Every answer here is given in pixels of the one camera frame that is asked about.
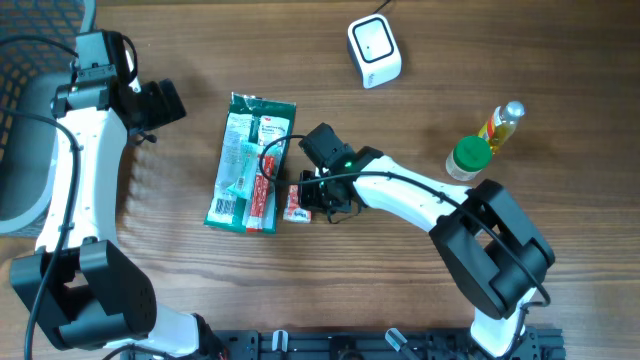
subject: yellow bottle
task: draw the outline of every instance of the yellow bottle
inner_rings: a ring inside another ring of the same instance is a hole
[[[491,152],[496,154],[516,131],[522,116],[524,106],[519,101],[512,101],[507,106],[498,106],[489,121],[480,129],[478,136],[485,139],[491,147]]]

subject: green bottle cap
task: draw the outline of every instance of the green bottle cap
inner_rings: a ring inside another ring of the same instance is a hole
[[[464,171],[480,171],[491,161],[491,148],[484,139],[467,136],[453,149],[453,161]]]

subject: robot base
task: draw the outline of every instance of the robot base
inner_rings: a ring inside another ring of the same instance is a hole
[[[214,331],[227,349],[227,359],[216,360],[488,360],[473,342],[469,329],[437,329],[407,332],[405,351],[395,351],[385,333],[290,333],[274,344],[274,334],[257,331]],[[527,327],[512,360],[564,360],[566,351],[560,329]],[[153,360],[141,352],[124,352],[121,360]]]

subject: green packaging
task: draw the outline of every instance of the green packaging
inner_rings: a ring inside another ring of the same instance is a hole
[[[246,155],[255,156],[252,154],[255,154],[256,149],[264,149],[264,146],[273,140],[290,135],[295,113],[295,103],[272,101],[235,93],[231,95],[218,174],[216,175],[211,206],[204,220],[205,225],[246,232],[252,194],[242,191],[241,195],[249,195],[247,198],[243,198],[238,196],[237,191],[229,191],[229,188],[235,188],[243,176],[245,182],[249,178],[253,178],[252,181],[255,181],[255,176],[261,176],[257,166],[255,168],[258,175],[249,175],[248,172],[251,171],[253,163],[257,164],[257,159],[255,162],[252,162],[251,159],[245,161]],[[283,167],[288,147],[288,141],[281,146],[274,146],[273,155],[276,157],[274,174],[276,176]],[[263,232],[275,233],[276,213],[275,186],[271,184],[262,219]]]

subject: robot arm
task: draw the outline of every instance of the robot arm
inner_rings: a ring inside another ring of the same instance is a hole
[[[365,147],[355,153],[333,130],[321,124],[299,144],[327,180],[299,187],[303,208],[328,215],[351,212],[352,202],[386,210],[429,232],[456,285],[476,307],[471,335],[493,356],[509,348],[520,307],[535,288],[523,270],[496,241],[482,248],[476,240],[480,226],[440,197],[402,180],[386,176],[328,176],[359,172],[393,173],[416,180],[462,204],[488,228],[497,227],[502,242],[542,283],[555,261],[551,247],[511,195],[498,183],[485,180],[475,189],[454,186],[418,175],[382,152]],[[316,178],[304,171],[302,180]]]
[[[135,343],[172,356],[213,353],[217,343],[204,321],[157,304],[149,278],[117,246],[117,174],[129,135],[186,115],[170,80],[140,85],[124,39],[107,31],[79,35],[71,83],[60,86],[52,100],[54,117],[80,147],[80,167],[72,228],[37,322],[60,350]],[[60,237],[69,197],[72,156],[68,139],[58,135],[53,196],[36,253],[14,260],[10,271],[11,284],[29,309]],[[65,285],[78,272],[87,285]]]

